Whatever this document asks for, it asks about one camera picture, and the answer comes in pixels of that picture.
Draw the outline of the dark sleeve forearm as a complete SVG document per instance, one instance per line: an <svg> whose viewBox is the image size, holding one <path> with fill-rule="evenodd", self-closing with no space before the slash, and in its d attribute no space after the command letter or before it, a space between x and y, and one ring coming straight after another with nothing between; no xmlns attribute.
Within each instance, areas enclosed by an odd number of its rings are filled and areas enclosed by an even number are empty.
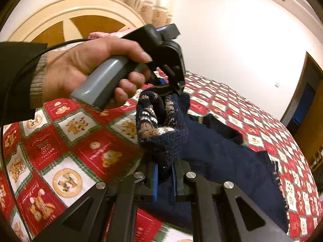
<svg viewBox="0 0 323 242"><path fill-rule="evenodd" d="M43 43L1 42L1 113L8 101L3 124L33 119L42 106L46 49Z"/></svg>

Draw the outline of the person's left hand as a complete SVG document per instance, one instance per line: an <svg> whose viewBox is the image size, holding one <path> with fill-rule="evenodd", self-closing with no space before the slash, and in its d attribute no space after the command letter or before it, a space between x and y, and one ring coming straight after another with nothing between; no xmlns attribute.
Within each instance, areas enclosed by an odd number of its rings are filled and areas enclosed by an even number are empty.
<svg viewBox="0 0 323 242"><path fill-rule="evenodd" d="M83 42L69 50L50 51L42 102L67 98L101 63L114 55L126 55L137 63L152 61L137 42L110 36Z"/></svg>

